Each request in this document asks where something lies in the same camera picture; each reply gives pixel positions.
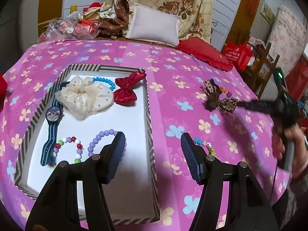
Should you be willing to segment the person right hand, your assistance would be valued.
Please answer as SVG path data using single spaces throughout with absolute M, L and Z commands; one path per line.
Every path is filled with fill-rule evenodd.
M 295 124 L 292 127 L 282 130 L 280 123 L 275 123 L 272 128 L 272 150 L 273 156 L 278 160 L 282 160 L 282 155 L 285 153 L 285 146 L 282 143 L 282 133 L 288 139 L 295 142 L 295 154 L 292 162 L 292 179 L 298 179 L 304 174 L 307 168 L 307 148 L 305 145 L 305 136 L 300 127 Z

